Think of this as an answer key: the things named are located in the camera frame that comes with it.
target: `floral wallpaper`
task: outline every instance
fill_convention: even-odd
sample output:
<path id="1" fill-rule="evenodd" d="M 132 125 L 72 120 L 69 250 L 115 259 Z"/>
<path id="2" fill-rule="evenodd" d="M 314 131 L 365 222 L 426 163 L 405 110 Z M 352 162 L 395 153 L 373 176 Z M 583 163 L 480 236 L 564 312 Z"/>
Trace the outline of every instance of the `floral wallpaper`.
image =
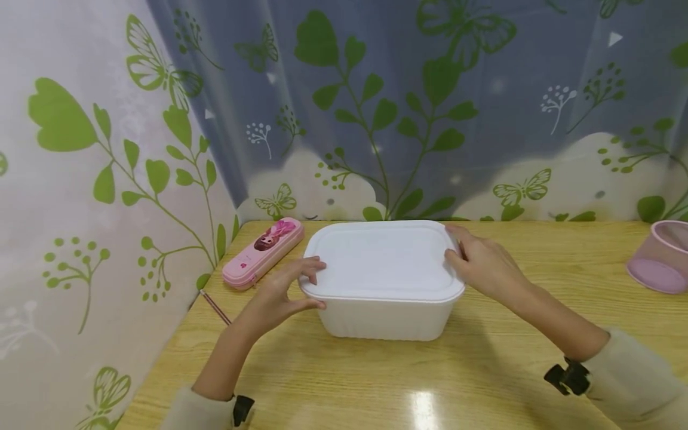
<path id="1" fill-rule="evenodd" d="M 2 427 L 113 429 L 241 223 L 145 5 L 8 7 Z"/>

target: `pink pencil case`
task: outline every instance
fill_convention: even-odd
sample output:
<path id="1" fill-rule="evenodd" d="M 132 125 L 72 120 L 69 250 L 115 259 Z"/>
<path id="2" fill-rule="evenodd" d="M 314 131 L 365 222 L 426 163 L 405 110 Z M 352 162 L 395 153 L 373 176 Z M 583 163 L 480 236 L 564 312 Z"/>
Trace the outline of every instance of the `pink pencil case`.
<path id="1" fill-rule="evenodd" d="M 303 224 L 282 218 L 222 268 L 225 283 L 237 290 L 253 287 L 303 240 Z"/>

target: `left hand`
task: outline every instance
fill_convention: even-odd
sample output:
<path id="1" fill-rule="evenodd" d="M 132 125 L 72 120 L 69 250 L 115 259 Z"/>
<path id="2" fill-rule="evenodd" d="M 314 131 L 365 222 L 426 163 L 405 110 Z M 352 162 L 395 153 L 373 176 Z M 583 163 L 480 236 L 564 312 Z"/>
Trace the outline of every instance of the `left hand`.
<path id="1" fill-rule="evenodd" d="M 309 309 L 325 309 L 322 301 L 302 299 L 291 301 L 287 295 L 289 285 L 300 275 L 317 284 L 316 272 L 327 267 L 320 257 L 292 261 L 280 271 L 269 276 L 257 289 L 255 296 L 241 311 L 232 324 L 252 342 L 276 328 L 290 316 Z"/>

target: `white plastic container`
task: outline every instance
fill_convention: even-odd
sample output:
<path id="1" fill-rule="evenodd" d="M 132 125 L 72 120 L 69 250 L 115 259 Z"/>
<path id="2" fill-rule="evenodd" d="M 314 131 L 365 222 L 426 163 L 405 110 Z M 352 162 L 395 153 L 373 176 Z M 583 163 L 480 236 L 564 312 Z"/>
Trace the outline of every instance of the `white plastic container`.
<path id="1" fill-rule="evenodd" d="M 305 250 L 327 263 L 318 285 L 299 283 L 327 303 L 319 314 L 333 336 L 432 341 L 465 288 L 444 260 L 447 248 L 456 243 L 434 221 L 333 224 Z"/>

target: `curtain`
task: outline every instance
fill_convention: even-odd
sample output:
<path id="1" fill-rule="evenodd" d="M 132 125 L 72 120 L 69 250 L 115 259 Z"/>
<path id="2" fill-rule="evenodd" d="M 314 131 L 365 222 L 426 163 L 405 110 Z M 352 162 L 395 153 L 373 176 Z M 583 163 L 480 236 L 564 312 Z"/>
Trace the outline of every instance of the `curtain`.
<path id="1" fill-rule="evenodd" d="M 149 5 L 248 218 L 688 218 L 684 1 Z"/>

